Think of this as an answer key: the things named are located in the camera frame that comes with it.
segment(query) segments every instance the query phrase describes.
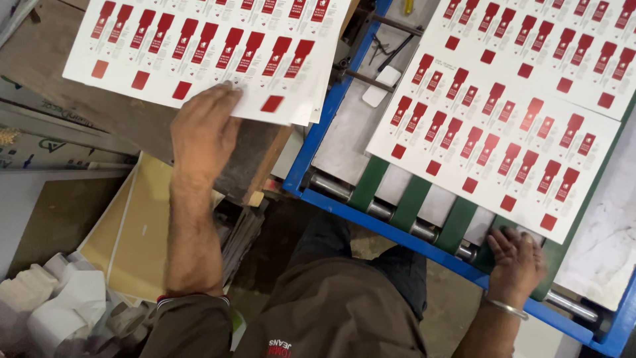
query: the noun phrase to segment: shirt sleeve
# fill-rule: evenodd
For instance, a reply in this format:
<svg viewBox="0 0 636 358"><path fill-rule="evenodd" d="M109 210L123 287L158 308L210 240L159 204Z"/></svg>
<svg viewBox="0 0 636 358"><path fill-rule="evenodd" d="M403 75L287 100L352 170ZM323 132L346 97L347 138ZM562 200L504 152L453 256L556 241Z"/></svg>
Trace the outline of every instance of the shirt sleeve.
<svg viewBox="0 0 636 358"><path fill-rule="evenodd" d="M141 358L226 357L232 343L230 301L192 295L164 298Z"/></svg>

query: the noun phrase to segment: metal bangle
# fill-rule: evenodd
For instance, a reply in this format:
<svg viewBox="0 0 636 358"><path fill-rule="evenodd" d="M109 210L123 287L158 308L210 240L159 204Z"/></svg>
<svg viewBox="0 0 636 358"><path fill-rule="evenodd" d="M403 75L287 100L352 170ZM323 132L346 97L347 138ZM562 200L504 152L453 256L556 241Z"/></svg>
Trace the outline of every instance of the metal bangle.
<svg viewBox="0 0 636 358"><path fill-rule="evenodd" d="M506 313L510 313L513 316L519 317L522 320L528 320L528 313L525 313L524 311L521 310L517 310L516 308L509 306L505 303L499 302L499 301L495 301L494 299L489 299L487 297L484 297L485 301L488 301L492 304L495 305L495 307L497 307L498 309L506 312Z"/></svg>

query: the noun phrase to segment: printed logo on shirt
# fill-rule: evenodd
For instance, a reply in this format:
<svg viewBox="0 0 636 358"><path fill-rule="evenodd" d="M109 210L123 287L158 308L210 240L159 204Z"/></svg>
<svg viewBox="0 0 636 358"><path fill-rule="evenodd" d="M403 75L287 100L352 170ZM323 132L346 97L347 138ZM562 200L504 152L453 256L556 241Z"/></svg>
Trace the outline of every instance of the printed logo on shirt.
<svg viewBox="0 0 636 358"><path fill-rule="evenodd" d="M291 344L282 340L270 340L267 355L277 355L283 358L291 358Z"/></svg>

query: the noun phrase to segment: brown shirt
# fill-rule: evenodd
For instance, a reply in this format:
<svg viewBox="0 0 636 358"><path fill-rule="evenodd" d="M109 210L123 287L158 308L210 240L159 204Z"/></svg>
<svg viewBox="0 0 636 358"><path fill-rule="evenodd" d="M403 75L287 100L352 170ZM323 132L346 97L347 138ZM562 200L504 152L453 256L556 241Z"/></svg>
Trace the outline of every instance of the brown shirt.
<svg viewBox="0 0 636 358"><path fill-rule="evenodd" d="M160 302L142 357L223 357L229 305L205 295ZM322 259L287 270L234 357L423 357L418 322L376 269Z"/></svg>

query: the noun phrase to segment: hand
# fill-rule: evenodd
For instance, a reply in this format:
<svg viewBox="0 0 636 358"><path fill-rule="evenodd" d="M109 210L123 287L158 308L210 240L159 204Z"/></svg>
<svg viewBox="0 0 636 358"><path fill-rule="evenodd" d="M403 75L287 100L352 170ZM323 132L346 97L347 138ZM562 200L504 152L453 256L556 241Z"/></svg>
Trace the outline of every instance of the hand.
<svg viewBox="0 0 636 358"><path fill-rule="evenodd" d="M212 189L236 146L241 119L230 113L242 96L225 81L192 97L170 125L173 178Z"/></svg>
<svg viewBox="0 0 636 358"><path fill-rule="evenodd" d="M509 227L504 232L494 230L487 236L495 255L487 297L522 310L548 269L541 247L530 234L519 235Z"/></svg>

